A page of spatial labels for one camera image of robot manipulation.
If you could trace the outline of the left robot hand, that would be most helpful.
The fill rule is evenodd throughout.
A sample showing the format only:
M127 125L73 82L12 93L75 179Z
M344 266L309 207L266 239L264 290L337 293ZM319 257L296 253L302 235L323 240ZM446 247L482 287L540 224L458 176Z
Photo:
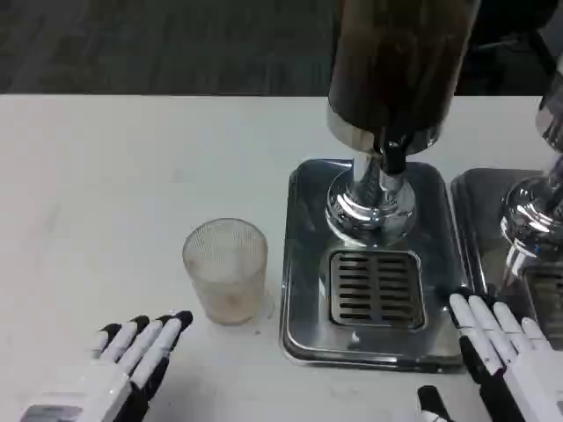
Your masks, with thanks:
M59 367L21 421L142 421L193 313L135 316L96 333L87 359Z

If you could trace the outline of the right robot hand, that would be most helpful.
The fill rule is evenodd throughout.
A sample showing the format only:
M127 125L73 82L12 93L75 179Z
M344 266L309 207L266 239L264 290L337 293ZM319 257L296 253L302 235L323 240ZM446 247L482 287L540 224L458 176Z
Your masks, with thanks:
M492 421L561 421L562 352L538 323L465 288L449 295L463 363Z

